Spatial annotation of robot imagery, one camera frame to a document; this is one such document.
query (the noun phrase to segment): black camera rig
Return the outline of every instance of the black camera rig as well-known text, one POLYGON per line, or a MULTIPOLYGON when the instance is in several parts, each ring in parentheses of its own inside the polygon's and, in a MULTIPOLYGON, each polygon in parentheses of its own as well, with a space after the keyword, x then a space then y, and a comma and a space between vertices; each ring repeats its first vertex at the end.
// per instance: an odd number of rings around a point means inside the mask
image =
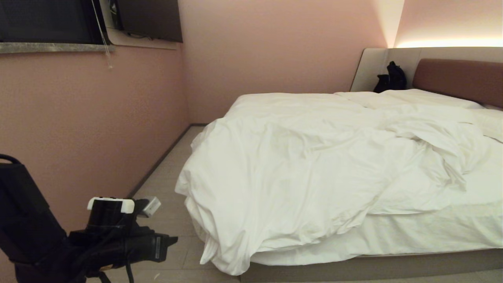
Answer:
POLYGON ((132 263, 166 260, 177 237, 140 227, 139 215, 151 216, 157 198, 90 200, 85 230, 66 235, 26 167, 0 154, 0 248, 14 263, 19 283, 84 283, 104 271, 126 266, 134 282, 132 263))

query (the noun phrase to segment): pink wall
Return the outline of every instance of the pink wall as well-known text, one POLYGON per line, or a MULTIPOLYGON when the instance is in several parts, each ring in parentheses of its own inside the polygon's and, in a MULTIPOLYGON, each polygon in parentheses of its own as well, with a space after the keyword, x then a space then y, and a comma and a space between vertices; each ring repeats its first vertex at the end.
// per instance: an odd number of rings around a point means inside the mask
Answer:
POLYGON ((490 42, 502 42, 502 36, 501 0, 405 0, 395 47, 425 40, 440 41, 437 46, 497 46, 490 42))
MULTIPOLYGON (((23 162, 69 230, 93 196, 125 197, 189 125, 180 51, 0 55, 0 152, 23 162)), ((14 279, 0 256, 1 282, 14 279)))
POLYGON ((386 47, 372 0, 180 0, 190 118, 239 95, 348 91, 364 48, 386 47))

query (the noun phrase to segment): wall-mounted tv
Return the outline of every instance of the wall-mounted tv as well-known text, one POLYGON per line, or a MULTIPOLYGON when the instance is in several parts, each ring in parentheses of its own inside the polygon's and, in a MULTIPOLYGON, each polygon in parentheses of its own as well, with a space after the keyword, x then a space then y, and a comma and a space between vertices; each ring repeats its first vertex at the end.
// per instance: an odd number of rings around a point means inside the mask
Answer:
POLYGON ((110 0, 118 29, 131 36, 183 42, 178 0, 110 0))

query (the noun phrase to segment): headboard panel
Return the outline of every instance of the headboard panel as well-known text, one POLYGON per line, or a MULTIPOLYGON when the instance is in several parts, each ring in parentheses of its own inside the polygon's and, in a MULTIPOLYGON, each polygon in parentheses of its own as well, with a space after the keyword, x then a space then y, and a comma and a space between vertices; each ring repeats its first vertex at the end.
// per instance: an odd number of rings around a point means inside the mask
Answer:
POLYGON ((503 63, 421 59, 412 86, 503 108, 503 63))

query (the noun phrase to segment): black backpack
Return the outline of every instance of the black backpack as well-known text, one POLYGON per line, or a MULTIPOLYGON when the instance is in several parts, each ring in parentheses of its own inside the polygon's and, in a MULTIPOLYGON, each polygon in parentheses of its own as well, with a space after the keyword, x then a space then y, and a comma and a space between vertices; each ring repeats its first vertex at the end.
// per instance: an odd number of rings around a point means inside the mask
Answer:
POLYGON ((391 61, 386 67, 389 75, 378 75, 379 82, 374 92, 381 93, 387 90, 404 90, 407 87, 407 78, 400 66, 391 61))

